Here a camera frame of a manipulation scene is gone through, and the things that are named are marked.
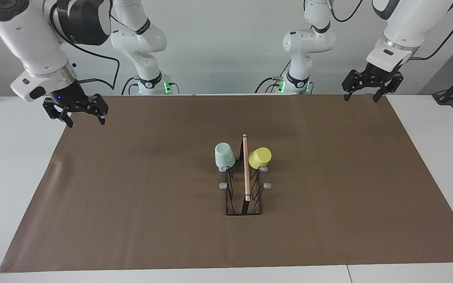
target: brown mat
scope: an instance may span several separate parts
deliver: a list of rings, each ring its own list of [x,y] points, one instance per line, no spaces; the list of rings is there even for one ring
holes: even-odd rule
[[[74,115],[0,272],[453,262],[453,212],[387,99],[107,97]],[[273,154],[225,216],[214,146]]]

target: green indicator light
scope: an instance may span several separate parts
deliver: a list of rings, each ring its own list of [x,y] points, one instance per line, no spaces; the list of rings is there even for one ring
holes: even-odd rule
[[[164,88],[165,88],[165,93],[166,94],[171,93],[171,86],[169,85],[168,82],[164,82]]]
[[[283,93],[284,92],[284,87],[286,86],[286,82],[282,81],[280,82],[280,86],[279,86],[279,89],[277,90],[279,93]]]

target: mint green cup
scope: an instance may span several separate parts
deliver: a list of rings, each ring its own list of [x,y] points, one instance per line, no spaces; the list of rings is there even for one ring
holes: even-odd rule
[[[214,157],[219,169],[221,167],[233,167],[235,164],[234,152],[228,143],[218,143],[214,148]]]

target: white table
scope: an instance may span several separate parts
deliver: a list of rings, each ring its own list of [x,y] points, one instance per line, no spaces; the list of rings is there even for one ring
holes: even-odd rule
[[[428,96],[389,96],[415,147],[453,209],[453,109]],[[0,263],[36,190],[64,124],[41,102],[0,98]],[[0,282],[447,283],[453,263],[272,268],[103,270],[0,274]]]

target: wooden handle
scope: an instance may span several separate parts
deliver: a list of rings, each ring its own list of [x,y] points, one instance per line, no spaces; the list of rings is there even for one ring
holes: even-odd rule
[[[246,201],[251,201],[250,184],[249,184],[249,161],[248,161],[248,135],[242,135],[242,144],[244,152],[244,187],[246,190]]]

